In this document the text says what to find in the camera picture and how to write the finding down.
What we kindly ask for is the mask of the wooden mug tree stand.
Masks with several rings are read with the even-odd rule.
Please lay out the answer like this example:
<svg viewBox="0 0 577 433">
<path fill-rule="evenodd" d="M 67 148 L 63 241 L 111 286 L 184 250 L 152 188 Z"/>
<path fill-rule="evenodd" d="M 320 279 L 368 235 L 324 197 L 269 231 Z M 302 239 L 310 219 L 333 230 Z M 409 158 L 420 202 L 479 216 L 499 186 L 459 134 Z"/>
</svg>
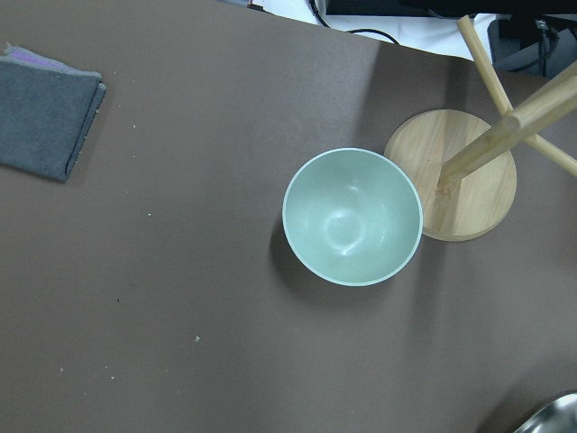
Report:
<svg viewBox="0 0 577 433">
<path fill-rule="evenodd" d="M 472 20 L 463 17 L 457 25 L 500 120 L 488 125 L 463 111 L 427 111 L 402 124 L 384 152 L 417 189 L 424 234 L 449 242 L 485 235 L 507 215 L 517 188 L 511 150 L 519 143 L 576 172 L 576 160 L 540 135 L 575 110 L 576 66 L 571 64 L 522 104 L 512 106 Z"/>
</svg>

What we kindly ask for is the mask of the folded grey cloth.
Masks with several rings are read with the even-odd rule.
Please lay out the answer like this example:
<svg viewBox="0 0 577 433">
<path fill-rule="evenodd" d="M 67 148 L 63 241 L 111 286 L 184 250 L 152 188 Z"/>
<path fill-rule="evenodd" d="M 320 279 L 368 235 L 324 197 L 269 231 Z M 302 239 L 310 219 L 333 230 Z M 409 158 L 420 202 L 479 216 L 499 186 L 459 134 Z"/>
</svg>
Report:
<svg viewBox="0 0 577 433">
<path fill-rule="evenodd" d="M 105 93 L 98 72 L 7 46 L 1 55 L 1 164 L 67 181 Z"/>
</svg>

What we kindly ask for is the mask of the light green bowl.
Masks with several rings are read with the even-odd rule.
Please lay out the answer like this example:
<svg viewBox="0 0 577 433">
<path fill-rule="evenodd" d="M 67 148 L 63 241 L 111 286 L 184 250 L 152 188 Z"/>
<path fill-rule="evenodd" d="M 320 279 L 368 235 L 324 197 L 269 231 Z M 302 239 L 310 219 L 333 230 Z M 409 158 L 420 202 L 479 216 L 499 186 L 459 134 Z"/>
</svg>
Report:
<svg viewBox="0 0 577 433">
<path fill-rule="evenodd" d="M 294 174 L 281 220 L 293 254 L 314 275 L 362 287 L 392 278 L 411 261 L 424 215 L 416 187 L 398 165 L 342 148 Z"/>
</svg>

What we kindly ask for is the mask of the metal scoop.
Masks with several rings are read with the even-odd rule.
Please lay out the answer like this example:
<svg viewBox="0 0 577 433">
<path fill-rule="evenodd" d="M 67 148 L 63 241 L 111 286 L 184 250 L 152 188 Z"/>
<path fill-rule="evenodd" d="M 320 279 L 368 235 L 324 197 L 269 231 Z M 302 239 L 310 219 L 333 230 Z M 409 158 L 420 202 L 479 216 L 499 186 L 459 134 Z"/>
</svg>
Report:
<svg viewBox="0 0 577 433">
<path fill-rule="evenodd" d="M 576 433 L 576 392 L 569 392 L 548 403 L 514 433 Z"/>
</svg>

